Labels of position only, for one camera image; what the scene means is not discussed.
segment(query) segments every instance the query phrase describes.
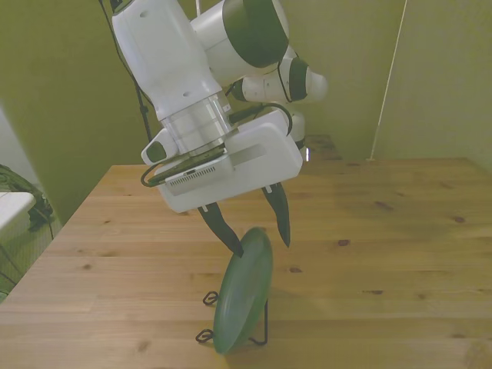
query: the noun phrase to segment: green wall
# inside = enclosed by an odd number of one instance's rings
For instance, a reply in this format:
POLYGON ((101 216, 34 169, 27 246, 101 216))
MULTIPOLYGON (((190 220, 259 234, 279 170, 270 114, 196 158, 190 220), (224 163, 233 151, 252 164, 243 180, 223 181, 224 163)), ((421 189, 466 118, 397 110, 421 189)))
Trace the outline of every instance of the green wall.
POLYGON ((376 158, 467 157, 492 171, 492 2, 410 0, 376 158))
POLYGON ((404 0, 281 3, 291 25, 291 44, 330 82, 322 103, 300 105, 308 134, 330 134, 343 158, 368 158, 404 0))
POLYGON ((65 222, 111 165, 141 162, 133 84, 97 0, 3 2, 0 27, 0 104, 65 222))

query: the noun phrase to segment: vent slot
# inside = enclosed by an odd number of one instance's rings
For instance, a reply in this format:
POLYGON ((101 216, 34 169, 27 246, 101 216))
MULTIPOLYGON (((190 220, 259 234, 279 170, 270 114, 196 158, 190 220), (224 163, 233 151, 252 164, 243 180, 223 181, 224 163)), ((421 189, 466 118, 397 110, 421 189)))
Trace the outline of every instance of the vent slot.
POLYGON ((216 171, 217 171, 217 169, 215 167, 206 168, 206 169, 203 169, 201 171, 196 171, 192 175, 187 175, 186 177, 181 177, 179 179, 175 179, 172 182, 170 182, 169 184, 172 187, 176 187, 176 186, 182 185, 184 183, 188 183, 189 181, 193 181, 194 179, 201 178, 205 175, 212 174, 216 171))

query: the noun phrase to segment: black wire stand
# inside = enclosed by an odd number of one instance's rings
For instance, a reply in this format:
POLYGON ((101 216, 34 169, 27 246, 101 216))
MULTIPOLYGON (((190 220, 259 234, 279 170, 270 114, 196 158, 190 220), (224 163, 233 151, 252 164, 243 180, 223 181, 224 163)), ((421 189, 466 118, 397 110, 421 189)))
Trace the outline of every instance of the black wire stand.
MULTIPOLYGON (((210 291, 203 299, 203 303, 206 306, 212 306, 218 301, 218 292, 210 291)), ((210 340, 214 339, 214 332, 212 329, 204 329, 195 338, 199 344, 205 344, 210 340)), ((264 339, 263 341, 258 341, 254 338, 250 338, 249 341, 253 342, 257 346, 265 346, 268 343, 268 300, 264 305, 264 339)))

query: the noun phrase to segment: wood grain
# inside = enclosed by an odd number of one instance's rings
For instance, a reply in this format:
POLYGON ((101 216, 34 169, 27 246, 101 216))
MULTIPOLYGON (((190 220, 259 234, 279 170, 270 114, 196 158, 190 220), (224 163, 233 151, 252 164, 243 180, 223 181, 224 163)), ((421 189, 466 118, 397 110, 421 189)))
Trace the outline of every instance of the wood grain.
POLYGON ((270 342, 228 357, 194 336, 230 254, 143 171, 113 167, 0 305, 0 367, 491 367, 492 178, 469 161, 308 163, 290 250, 260 191, 221 204, 274 247, 270 342))

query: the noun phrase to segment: green plate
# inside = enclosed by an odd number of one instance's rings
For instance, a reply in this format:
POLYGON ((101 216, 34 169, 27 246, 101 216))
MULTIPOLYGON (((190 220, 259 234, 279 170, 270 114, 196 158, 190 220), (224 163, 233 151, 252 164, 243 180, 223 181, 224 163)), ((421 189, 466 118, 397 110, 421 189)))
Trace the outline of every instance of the green plate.
POLYGON ((270 240, 260 228, 241 240, 244 255, 232 256, 214 318, 214 346, 225 355, 253 333, 268 299, 273 271, 270 240))

